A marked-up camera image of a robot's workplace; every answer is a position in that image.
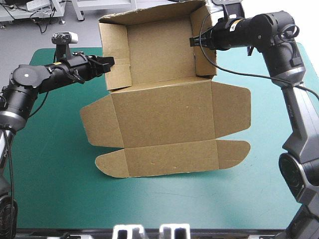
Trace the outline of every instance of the cable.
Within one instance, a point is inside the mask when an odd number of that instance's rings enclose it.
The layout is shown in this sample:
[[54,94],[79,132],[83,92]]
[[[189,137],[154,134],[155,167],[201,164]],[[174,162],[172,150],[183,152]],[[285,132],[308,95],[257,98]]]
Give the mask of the cable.
[[[221,66],[218,66],[215,62],[213,62],[209,57],[208,55],[206,54],[206,52],[204,51],[204,48],[203,48],[203,45],[202,45],[202,42],[201,42],[201,35],[202,35],[202,32],[203,32],[203,28],[204,28],[204,24],[207,20],[207,18],[212,14],[209,13],[202,21],[201,23],[201,27],[200,27],[200,32],[199,32],[199,46],[200,46],[200,50],[201,52],[203,53],[203,55],[205,56],[205,58],[207,59],[207,61],[212,64],[214,67],[216,67],[217,69],[221,70],[221,71],[225,71],[225,72],[228,72],[228,73],[231,73],[231,74],[235,74],[235,75],[240,75],[240,76],[248,76],[248,77],[258,77],[258,78],[264,78],[264,79],[269,79],[269,80],[273,80],[273,81],[278,81],[278,82],[282,82],[282,83],[286,83],[288,84],[289,86],[291,87],[294,87],[294,85],[292,83],[290,83],[289,81],[286,81],[286,80],[283,80],[283,79],[279,79],[279,78],[275,78],[275,77],[270,77],[270,76],[263,76],[263,75],[257,75],[257,74],[248,74],[248,73],[241,73],[241,72],[236,72],[236,71],[231,71],[231,70],[228,70],[228,69],[225,69]],[[318,100],[319,100],[319,95],[314,92],[313,90],[309,89],[309,88],[306,88],[304,86],[295,86],[299,89],[302,89],[304,91],[308,91],[310,93],[312,93]]]
[[16,19],[11,15],[11,13],[8,11],[8,9],[5,8],[5,7],[9,7],[9,6],[5,6],[3,3],[1,3],[1,6],[6,10],[6,12],[10,15],[10,17],[11,17],[13,20],[16,20]]
[[45,103],[46,98],[48,97],[48,95],[49,95],[49,92],[47,92],[47,93],[45,94],[42,103],[40,104],[40,106],[39,106],[32,114],[29,115],[29,118],[31,118],[32,116],[34,116],[34,115],[42,108],[42,106],[44,105],[44,103]]
[[9,143],[8,136],[6,134],[6,130],[3,129],[3,135],[5,139],[5,145],[8,150],[8,158],[9,158],[9,171],[10,171],[10,186],[11,186],[11,208],[10,208],[10,237],[12,238],[13,233],[13,208],[14,208],[14,176],[13,176],[13,164],[12,164],[12,154],[11,154],[11,144]]

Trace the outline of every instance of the cardboard box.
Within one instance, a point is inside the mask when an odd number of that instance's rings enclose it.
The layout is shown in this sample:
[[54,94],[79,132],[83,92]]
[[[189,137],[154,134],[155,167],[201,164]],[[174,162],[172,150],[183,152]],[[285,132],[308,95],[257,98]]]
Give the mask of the cardboard box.
[[206,171],[247,156],[249,143],[216,139],[250,126],[249,90],[212,82],[216,69],[189,45],[207,14],[193,0],[100,19],[103,54],[115,57],[106,75],[111,94],[84,107],[81,118],[92,145],[123,148],[97,157],[102,172]]

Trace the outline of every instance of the desk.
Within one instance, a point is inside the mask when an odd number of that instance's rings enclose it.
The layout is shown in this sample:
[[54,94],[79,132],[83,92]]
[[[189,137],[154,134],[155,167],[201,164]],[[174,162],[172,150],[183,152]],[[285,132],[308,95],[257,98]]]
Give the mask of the desk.
[[[318,77],[300,47],[308,69],[306,86],[319,92]],[[101,48],[75,50],[102,54]],[[51,63],[53,52],[36,51],[32,65]],[[262,55],[247,57],[243,48],[219,52],[218,63],[267,74]],[[158,228],[162,223],[190,223],[192,228],[285,228],[299,204],[278,168],[282,144],[291,133],[281,90],[265,79],[220,71],[214,80],[251,90],[252,126],[224,137],[250,142],[249,155],[227,170],[149,178],[112,178],[94,164],[96,156],[115,149],[88,143],[79,111],[108,94],[104,77],[49,93],[13,143],[18,227],[112,228],[134,223]]]

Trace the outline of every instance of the table surface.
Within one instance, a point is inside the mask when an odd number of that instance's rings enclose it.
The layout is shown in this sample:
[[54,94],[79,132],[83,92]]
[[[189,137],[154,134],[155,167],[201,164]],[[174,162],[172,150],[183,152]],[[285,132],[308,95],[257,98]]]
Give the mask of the table surface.
[[[306,86],[319,92],[318,77],[300,48],[308,69]],[[102,54],[101,48],[77,50]],[[31,64],[51,63],[53,53],[54,49],[40,49]],[[219,52],[218,63],[267,75],[262,55],[247,57],[244,48]],[[227,170],[147,178],[112,178],[94,164],[96,156],[115,149],[89,144],[79,111],[108,94],[104,77],[50,92],[41,111],[13,142],[18,227],[158,228],[163,223],[190,223],[192,228],[210,229],[285,228],[299,204],[278,168],[282,144],[291,133],[281,90],[265,79],[220,71],[214,80],[252,93],[251,127],[224,137],[250,142],[247,158]]]

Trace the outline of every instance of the box lid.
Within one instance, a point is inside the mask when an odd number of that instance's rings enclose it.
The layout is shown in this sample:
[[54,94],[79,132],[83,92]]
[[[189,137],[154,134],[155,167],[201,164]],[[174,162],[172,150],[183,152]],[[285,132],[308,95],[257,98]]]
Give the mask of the box lid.
[[198,77],[145,83],[81,110],[91,144],[134,148],[220,138],[250,126],[250,91]]

